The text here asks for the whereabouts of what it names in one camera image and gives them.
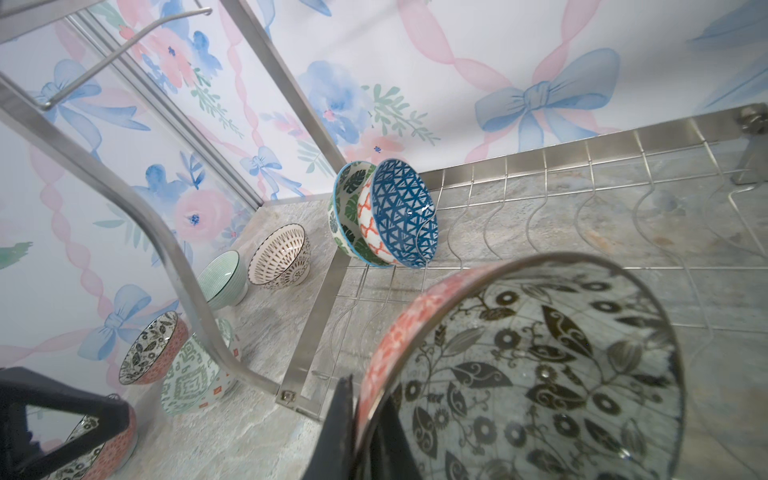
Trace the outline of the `maroon patterned white bowl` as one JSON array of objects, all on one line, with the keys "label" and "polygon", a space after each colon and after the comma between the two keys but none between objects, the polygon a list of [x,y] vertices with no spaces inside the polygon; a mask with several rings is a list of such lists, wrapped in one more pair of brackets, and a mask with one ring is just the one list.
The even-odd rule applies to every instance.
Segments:
[{"label": "maroon patterned white bowl", "polygon": [[257,287],[278,290],[302,283],[310,272],[310,241],[304,227],[284,225],[257,248],[248,266],[248,281]]}]

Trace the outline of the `green geometric pattern bowl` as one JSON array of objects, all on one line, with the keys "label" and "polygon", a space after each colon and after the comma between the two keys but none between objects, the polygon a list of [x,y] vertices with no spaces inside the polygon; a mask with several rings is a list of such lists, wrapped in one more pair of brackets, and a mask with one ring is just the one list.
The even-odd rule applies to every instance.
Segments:
[{"label": "green geometric pattern bowl", "polygon": [[164,378],[161,407],[167,416],[202,412],[224,398],[235,383],[236,377],[220,367],[193,334]]}]

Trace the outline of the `blue triangle pattern bowl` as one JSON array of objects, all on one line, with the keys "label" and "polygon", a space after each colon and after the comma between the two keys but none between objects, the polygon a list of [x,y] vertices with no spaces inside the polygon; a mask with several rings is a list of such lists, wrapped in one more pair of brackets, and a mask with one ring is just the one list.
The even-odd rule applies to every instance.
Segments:
[{"label": "blue triangle pattern bowl", "polygon": [[389,266],[426,267],[436,254],[439,228],[431,194],[419,173],[399,159],[381,162],[357,201],[362,237]]}]

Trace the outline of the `mint green bowl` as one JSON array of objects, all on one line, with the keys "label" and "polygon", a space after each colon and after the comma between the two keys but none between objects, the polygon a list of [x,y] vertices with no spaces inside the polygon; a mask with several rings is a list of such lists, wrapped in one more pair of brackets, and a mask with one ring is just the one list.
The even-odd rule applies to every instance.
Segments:
[{"label": "mint green bowl", "polygon": [[247,291],[247,267],[236,250],[213,259],[197,276],[198,284],[213,311],[240,303]]}]

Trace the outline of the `green leaf pattern bowl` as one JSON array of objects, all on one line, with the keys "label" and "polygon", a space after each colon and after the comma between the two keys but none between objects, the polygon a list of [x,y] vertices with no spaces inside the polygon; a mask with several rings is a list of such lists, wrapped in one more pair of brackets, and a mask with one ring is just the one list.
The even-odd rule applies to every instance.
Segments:
[{"label": "green leaf pattern bowl", "polygon": [[366,161],[351,162],[341,169],[329,201],[328,222],[333,240],[342,253],[371,267],[386,268],[389,264],[378,258],[363,239],[357,217],[360,192],[375,169],[374,164]]}]

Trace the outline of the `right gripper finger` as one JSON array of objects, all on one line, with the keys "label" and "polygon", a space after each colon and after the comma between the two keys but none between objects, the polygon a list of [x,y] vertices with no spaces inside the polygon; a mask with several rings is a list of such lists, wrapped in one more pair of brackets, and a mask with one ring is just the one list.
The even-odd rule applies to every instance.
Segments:
[{"label": "right gripper finger", "polygon": [[362,449],[354,449],[354,391],[350,376],[335,389],[305,479],[418,479],[418,472],[405,430],[392,397]]}]

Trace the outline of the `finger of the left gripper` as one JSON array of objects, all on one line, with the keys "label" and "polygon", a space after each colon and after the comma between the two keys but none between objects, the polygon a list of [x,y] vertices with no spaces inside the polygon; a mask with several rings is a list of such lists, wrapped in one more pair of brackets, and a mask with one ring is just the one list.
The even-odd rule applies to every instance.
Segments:
[{"label": "finger of the left gripper", "polygon": [[[94,417],[95,429],[48,453],[32,440],[26,408],[38,406]],[[1,370],[1,477],[42,479],[126,432],[128,402],[78,390],[23,367]]]}]

